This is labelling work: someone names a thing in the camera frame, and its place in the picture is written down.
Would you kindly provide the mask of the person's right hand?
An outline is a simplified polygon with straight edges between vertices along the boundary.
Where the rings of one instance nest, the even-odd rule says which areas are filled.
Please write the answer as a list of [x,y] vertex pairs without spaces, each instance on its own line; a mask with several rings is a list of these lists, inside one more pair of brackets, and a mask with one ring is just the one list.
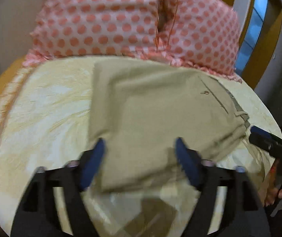
[[269,172],[259,189],[259,197],[263,206],[273,205],[277,198],[282,199],[282,189],[275,187],[275,174]]

